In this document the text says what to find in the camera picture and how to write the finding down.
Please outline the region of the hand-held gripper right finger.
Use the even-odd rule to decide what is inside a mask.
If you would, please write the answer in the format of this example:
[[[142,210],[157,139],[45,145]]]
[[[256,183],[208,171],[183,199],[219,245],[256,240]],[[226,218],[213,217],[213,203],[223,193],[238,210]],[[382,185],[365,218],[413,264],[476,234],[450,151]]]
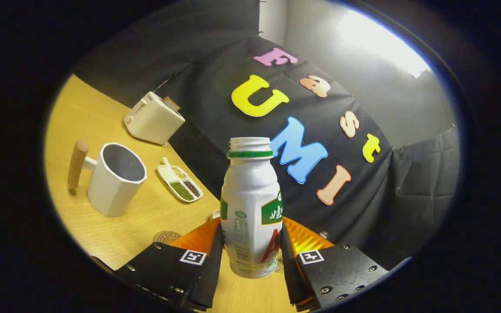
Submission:
[[[320,312],[349,302],[388,274],[352,244],[333,244],[290,218],[283,218],[282,224],[285,283],[298,312]]]

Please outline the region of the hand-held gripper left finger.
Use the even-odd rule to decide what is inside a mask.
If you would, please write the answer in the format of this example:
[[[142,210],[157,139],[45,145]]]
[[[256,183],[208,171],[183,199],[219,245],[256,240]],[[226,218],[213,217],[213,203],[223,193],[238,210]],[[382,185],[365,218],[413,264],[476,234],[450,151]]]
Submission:
[[[162,303],[206,311],[213,305],[223,246],[220,218],[214,218],[171,244],[150,244],[115,275]]]

